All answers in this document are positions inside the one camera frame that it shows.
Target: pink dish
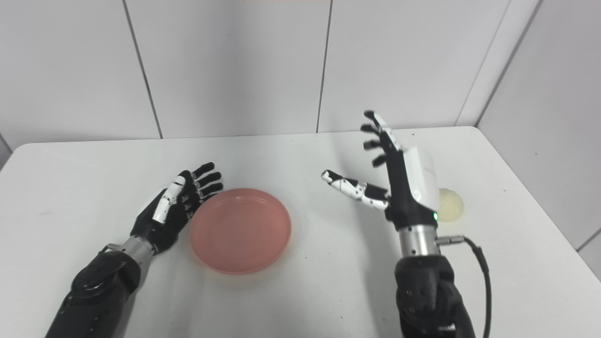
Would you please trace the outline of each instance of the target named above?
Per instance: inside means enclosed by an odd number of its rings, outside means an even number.
[[[190,243],[209,268],[224,274],[250,274],[266,268],[290,240],[284,205],[256,189],[232,189],[206,201],[192,217]]]

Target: robotic hand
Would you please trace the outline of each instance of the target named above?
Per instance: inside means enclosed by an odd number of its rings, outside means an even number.
[[[402,149],[386,123],[373,111],[364,114],[373,124],[361,130],[378,139],[366,141],[365,150],[382,148],[384,154],[372,164],[386,163],[390,191],[369,183],[359,183],[331,170],[322,179],[331,187],[376,209],[384,210],[386,219],[399,232],[402,258],[394,274],[397,280],[397,307],[405,337],[473,338],[474,329],[454,284],[454,273],[440,245],[467,242],[476,254],[486,282],[486,324],[490,331],[490,278],[482,253],[469,238],[437,236],[439,190],[432,158],[413,147]]]
[[[124,244],[108,244],[77,274],[46,338],[113,336],[152,256],[173,246],[198,207],[223,190],[215,183],[221,173],[202,177],[213,169],[210,162],[182,171],[138,215]]]

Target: white table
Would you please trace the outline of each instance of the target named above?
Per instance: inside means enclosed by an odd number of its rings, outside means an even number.
[[[484,248],[492,337],[601,337],[601,283],[474,128],[396,131],[432,153],[464,216],[441,224]],[[381,212],[320,179],[330,168],[387,186],[360,132],[28,144],[0,172],[0,337],[43,337],[72,278],[123,242],[144,203],[182,169],[214,161],[226,188],[267,191],[288,208],[282,257],[230,276],[196,263],[187,229],[155,257],[125,337],[399,337],[393,269],[400,245]],[[443,249],[477,335],[484,283],[466,246]]]

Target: black cable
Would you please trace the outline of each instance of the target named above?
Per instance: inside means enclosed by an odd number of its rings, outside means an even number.
[[[486,318],[484,320],[484,334],[482,336],[488,338],[490,335],[490,321],[492,317],[492,288],[490,287],[488,264],[486,263],[482,248],[477,246],[471,239],[465,236],[463,238],[469,247],[472,248],[474,255],[476,255],[476,259],[478,260],[478,264],[480,264],[480,269],[482,269],[482,273],[484,274],[484,287],[486,288]]]

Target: tile grout line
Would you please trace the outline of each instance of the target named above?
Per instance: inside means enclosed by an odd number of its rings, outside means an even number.
[[[593,233],[593,235],[590,236],[590,238],[588,238],[586,241],[584,241],[584,243],[582,243],[582,245],[576,249],[576,252],[579,253],[582,249],[584,249],[584,247],[586,247],[590,242],[592,242],[593,239],[595,239],[597,236],[599,236],[600,233],[601,233],[601,228],[599,228],[597,231],[595,231]]]
[[[507,5],[505,6],[505,11],[503,11],[503,15],[501,16],[501,20],[499,21],[499,25],[497,25],[495,33],[492,35],[492,39],[490,39],[490,44],[489,44],[488,48],[486,49],[486,53],[484,53],[484,58],[482,58],[482,62],[480,63],[480,67],[478,67],[478,71],[476,72],[476,76],[474,77],[474,80],[472,81],[472,85],[469,88],[468,95],[465,97],[465,100],[463,100],[463,105],[461,105],[461,109],[459,109],[459,114],[457,115],[457,118],[455,119],[455,123],[453,124],[453,126],[457,126],[457,122],[459,122],[459,118],[461,117],[461,114],[463,113],[463,109],[465,108],[465,104],[468,102],[469,95],[472,93],[472,90],[474,89],[474,85],[476,84],[476,80],[478,79],[478,76],[480,75],[480,72],[482,71],[482,66],[484,65],[484,62],[486,61],[486,57],[488,57],[488,53],[490,52],[490,48],[492,47],[492,44],[495,42],[496,35],[497,35],[497,33],[499,33],[499,28],[503,24],[503,20],[505,19],[505,14],[507,14],[507,10],[509,9],[509,5],[511,5],[511,0],[507,1]]]
[[[0,134],[0,141],[4,144],[6,149],[8,149],[8,152],[12,154],[13,149],[10,149],[10,146],[8,146],[8,143],[6,142],[6,140],[4,139],[4,136],[2,136],[2,134]]]
[[[132,18],[129,16],[129,9],[127,7],[126,0],[121,0],[123,3],[123,8],[125,9],[125,17],[127,18],[127,24],[129,25],[129,32],[132,34],[133,46],[136,49],[136,55],[138,56],[138,63],[140,64],[140,69],[142,70],[142,76],[144,77],[144,84],[146,85],[146,92],[148,93],[148,99],[150,100],[150,107],[152,108],[152,113],[154,115],[154,122],[156,123],[156,129],[159,131],[160,138],[163,138],[163,131],[160,128],[159,117],[156,114],[156,109],[154,107],[154,100],[152,99],[152,94],[150,93],[150,86],[148,84],[148,78],[146,77],[146,70],[144,69],[144,63],[142,63],[142,55],[140,54],[140,48],[138,47],[138,40],[136,39],[136,34],[133,32]]]
[[[332,22],[332,6],[334,5],[334,0],[330,0],[330,12],[328,14],[328,28],[326,30],[326,48],[323,53],[323,68],[322,68],[322,85],[319,89],[319,106],[317,107],[317,126],[315,127],[315,132],[319,132],[319,118],[322,114],[322,97],[323,97],[323,83],[326,78],[326,59],[328,58],[328,43],[330,40],[330,23]]]
[[[540,6],[542,5],[542,3],[543,3],[543,0],[538,0],[538,3],[536,3],[536,6],[534,7],[534,11],[532,11],[530,18],[528,19],[528,23],[526,24],[526,27],[524,27],[524,31],[522,32],[522,35],[520,35],[520,38],[517,40],[515,47],[511,51],[511,54],[509,55],[509,59],[507,60],[505,67],[503,67],[503,71],[501,71],[499,78],[496,80],[495,86],[492,88],[492,91],[490,92],[490,96],[489,96],[488,100],[486,100],[486,104],[484,105],[484,108],[482,108],[482,112],[480,112],[480,116],[478,117],[478,120],[476,120],[476,124],[475,124],[476,128],[480,124],[480,121],[482,121],[482,116],[484,116],[484,112],[486,112],[486,109],[488,109],[488,106],[490,105],[490,102],[492,101],[492,98],[495,95],[497,89],[499,89],[499,85],[501,84],[501,81],[505,77],[505,74],[507,73],[507,69],[509,69],[509,65],[513,61],[513,58],[516,56],[517,50],[520,48],[520,45],[522,44],[522,41],[524,40],[526,33],[528,32],[528,30],[530,30],[530,26],[532,25],[532,22],[534,21],[534,17],[536,17],[536,14],[538,13],[538,10],[540,9]]]

